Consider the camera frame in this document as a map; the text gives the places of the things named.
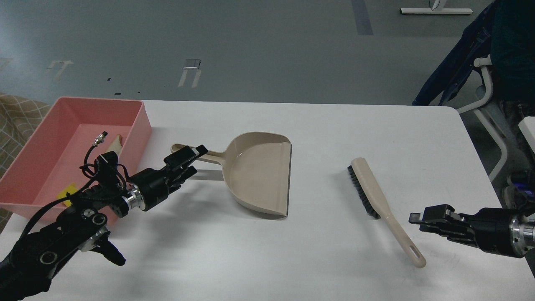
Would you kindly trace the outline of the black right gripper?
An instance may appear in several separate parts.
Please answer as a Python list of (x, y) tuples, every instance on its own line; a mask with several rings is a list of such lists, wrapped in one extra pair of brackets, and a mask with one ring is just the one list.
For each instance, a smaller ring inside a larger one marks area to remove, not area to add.
[(535, 247), (534, 221), (515, 209), (482, 208), (468, 224), (449, 204), (440, 204), (410, 213), (409, 223), (419, 225), (422, 232), (477, 245), (494, 255), (523, 258)]

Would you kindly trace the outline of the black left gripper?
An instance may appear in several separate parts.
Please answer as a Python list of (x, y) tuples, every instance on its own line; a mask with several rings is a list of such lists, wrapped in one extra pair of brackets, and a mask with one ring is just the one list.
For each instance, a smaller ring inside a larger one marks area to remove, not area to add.
[[(206, 154), (208, 149), (204, 145), (197, 147), (172, 145), (170, 155), (163, 158), (167, 168), (159, 170), (147, 168), (131, 176), (128, 182), (136, 187), (142, 197), (139, 208), (146, 212), (166, 200), (187, 179), (197, 174), (197, 169), (189, 165)], [(178, 169), (170, 173), (168, 168)]]

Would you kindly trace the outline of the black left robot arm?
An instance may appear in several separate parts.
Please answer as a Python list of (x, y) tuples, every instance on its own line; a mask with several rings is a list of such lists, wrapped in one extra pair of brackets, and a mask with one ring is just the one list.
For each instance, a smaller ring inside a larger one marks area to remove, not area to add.
[(204, 145), (186, 145), (164, 158), (163, 168), (147, 168), (130, 176), (116, 152), (105, 152), (88, 162), (106, 136), (102, 132), (96, 137), (80, 166), (88, 182), (40, 208), (1, 261), (2, 301), (21, 301), (47, 292), (77, 252), (99, 253), (115, 265), (124, 265), (126, 259), (109, 240), (109, 219), (102, 209), (111, 208), (123, 218), (135, 208), (144, 212), (154, 208), (197, 173), (193, 162), (208, 153)]

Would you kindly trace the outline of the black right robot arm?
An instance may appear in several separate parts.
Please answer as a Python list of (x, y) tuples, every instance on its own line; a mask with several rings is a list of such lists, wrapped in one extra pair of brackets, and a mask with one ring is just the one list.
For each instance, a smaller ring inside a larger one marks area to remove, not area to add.
[(534, 172), (510, 174), (502, 198), (506, 208), (482, 208), (471, 215), (449, 204), (426, 207), (411, 213), (409, 223), (483, 252), (522, 258), (534, 249)]

